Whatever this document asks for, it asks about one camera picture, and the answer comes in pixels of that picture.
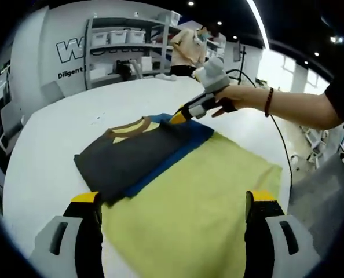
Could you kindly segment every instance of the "equipment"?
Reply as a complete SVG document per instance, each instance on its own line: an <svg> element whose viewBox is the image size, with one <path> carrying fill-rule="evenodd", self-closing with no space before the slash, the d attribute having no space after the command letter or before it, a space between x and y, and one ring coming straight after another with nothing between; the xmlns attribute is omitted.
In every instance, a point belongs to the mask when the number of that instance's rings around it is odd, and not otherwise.
<svg viewBox="0 0 344 278"><path fill-rule="evenodd" d="M196 117L205 116L206 112L216 107L223 107L225 112L235 111L228 98L215 100L215 95L230 85L230 78L224 72L224 61L221 57L213 57L195 71L195 78L202 83L204 92L184 104L174 114L171 123L182 123Z"/></svg>
<svg viewBox="0 0 344 278"><path fill-rule="evenodd" d="M30 262L44 277L104 277L100 194L73 198L36 236Z"/></svg>
<svg viewBox="0 0 344 278"><path fill-rule="evenodd" d="M247 192L244 277L304 277L319 262L309 231L267 192Z"/></svg>

